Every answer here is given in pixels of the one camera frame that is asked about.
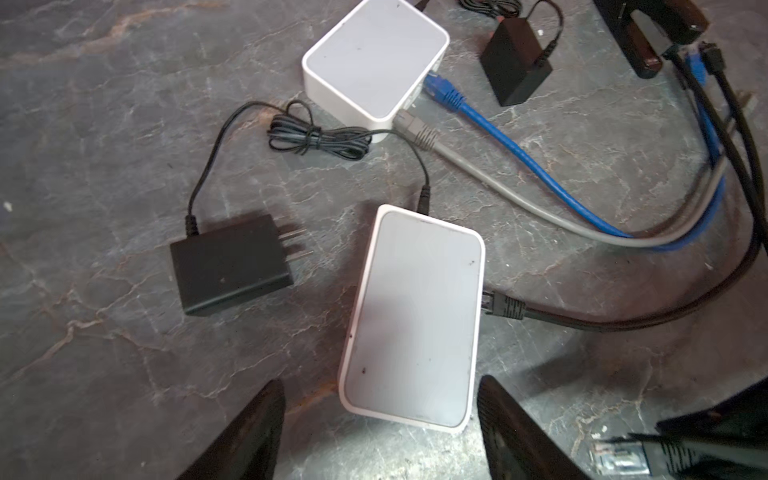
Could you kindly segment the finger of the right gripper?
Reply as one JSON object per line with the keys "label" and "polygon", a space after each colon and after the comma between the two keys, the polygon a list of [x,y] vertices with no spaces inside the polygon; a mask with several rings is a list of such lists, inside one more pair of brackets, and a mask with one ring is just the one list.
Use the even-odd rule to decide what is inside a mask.
{"label": "finger of the right gripper", "polygon": [[706,410],[660,421],[653,474],[675,479],[767,477],[767,381]]}

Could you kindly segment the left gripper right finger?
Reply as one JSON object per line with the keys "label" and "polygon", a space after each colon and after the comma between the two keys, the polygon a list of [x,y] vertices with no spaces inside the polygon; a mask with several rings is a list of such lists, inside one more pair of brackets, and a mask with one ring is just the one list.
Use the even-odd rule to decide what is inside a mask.
{"label": "left gripper right finger", "polygon": [[493,479],[588,477],[491,375],[480,380],[477,408]]}

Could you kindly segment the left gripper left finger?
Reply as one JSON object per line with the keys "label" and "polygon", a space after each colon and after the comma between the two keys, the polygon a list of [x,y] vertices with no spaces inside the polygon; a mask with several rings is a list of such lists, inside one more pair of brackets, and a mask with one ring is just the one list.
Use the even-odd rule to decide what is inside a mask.
{"label": "left gripper left finger", "polygon": [[244,407],[181,479],[271,479],[286,411],[284,384],[272,379]]}

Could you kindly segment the white switch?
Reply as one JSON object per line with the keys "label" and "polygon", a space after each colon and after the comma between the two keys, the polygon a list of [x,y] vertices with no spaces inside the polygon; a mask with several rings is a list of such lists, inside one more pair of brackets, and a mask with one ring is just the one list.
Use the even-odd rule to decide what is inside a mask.
{"label": "white switch", "polygon": [[485,264],[476,231],[390,204],[377,209],[338,375],[347,411],[465,429]]}
{"label": "white switch", "polygon": [[378,143],[449,42],[443,27],[407,1],[362,1],[303,56],[306,95],[343,125],[376,130]]}

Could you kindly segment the black power adapter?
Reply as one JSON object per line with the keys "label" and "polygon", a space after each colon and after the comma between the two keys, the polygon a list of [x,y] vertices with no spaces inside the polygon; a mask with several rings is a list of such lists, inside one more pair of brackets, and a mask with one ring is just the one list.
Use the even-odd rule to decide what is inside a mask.
{"label": "black power adapter", "polygon": [[473,13],[499,21],[480,63],[500,106],[510,107],[526,102],[552,72],[549,61],[564,30],[564,14],[560,6],[549,1],[558,18],[554,38],[542,47],[523,17],[519,1],[465,1],[458,4]]}
{"label": "black power adapter", "polygon": [[265,108],[275,112],[267,130],[268,145],[276,151],[298,156],[319,151],[339,159],[357,162],[370,151],[376,135],[394,135],[413,152],[424,175],[416,212],[430,210],[431,184],[426,164],[416,142],[392,129],[368,130],[363,127],[323,129],[314,122],[307,103],[292,100],[283,107],[250,100],[239,106],[224,122],[209,157],[187,202],[185,238],[170,244],[180,303],[188,316],[209,316],[255,300],[294,284],[289,262],[302,253],[289,254],[284,241],[299,235],[299,230],[282,233],[269,214],[205,233],[199,230],[194,203],[211,174],[230,127],[246,111]]}

